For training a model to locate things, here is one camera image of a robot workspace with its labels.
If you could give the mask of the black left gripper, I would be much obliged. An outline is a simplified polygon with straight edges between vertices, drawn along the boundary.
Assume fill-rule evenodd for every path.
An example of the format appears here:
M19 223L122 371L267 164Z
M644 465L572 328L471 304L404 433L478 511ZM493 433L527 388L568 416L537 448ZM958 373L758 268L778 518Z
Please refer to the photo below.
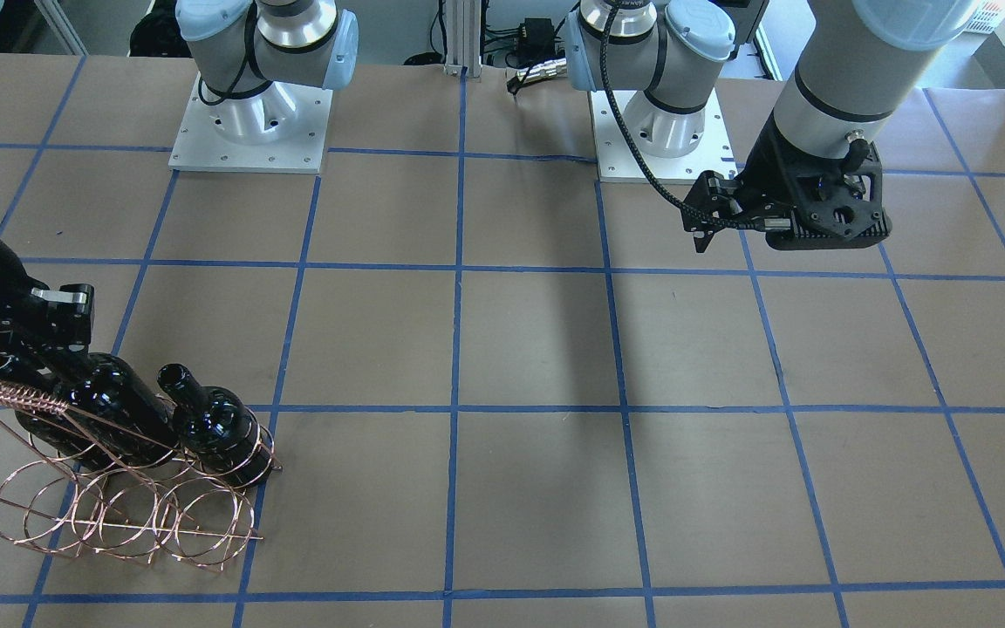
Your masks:
M788 140L758 140L734 179L706 171L685 198L713 220L751 223L777 250L866 248L891 234L882 203L882 164L869 140L851 140L840 159L805 154ZM713 230L694 232L705 254Z

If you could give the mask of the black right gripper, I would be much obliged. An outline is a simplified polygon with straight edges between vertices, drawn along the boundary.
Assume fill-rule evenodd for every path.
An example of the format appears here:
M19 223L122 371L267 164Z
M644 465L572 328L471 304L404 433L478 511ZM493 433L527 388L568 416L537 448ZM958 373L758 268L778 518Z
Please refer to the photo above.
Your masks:
M64 283L53 290L29 276L19 257L0 240L0 379L13 358L31 370L51 370L63 381L83 373L92 342L95 290Z

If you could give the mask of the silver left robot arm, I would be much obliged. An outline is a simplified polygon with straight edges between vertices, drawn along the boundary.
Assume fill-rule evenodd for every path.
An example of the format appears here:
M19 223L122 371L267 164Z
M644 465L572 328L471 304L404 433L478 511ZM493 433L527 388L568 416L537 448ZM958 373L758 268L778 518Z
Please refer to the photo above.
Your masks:
M810 1L812 31L742 170L705 170L683 196L653 170L699 144L706 106L742 39L724 3L578 1L562 21L571 84L602 94L639 175L705 253L722 231L781 251L889 237L876 139L972 20L973 1Z

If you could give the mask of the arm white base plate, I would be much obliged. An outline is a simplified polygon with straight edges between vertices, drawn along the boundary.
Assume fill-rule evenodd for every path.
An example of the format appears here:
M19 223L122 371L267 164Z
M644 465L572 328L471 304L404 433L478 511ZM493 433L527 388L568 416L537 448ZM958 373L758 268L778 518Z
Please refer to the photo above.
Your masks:
M721 104L711 92L694 113L659 110L643 92L614 92L619 112L651 174L663 184L693 184L703 171L726 178L736 175L736 160ZM602 182L645 183L637 160L619 130L605 92L591 92L591 127Z
M318 175L334 96L330 89L275 82L250 99L216 104L196 79L168 165L185 172Z

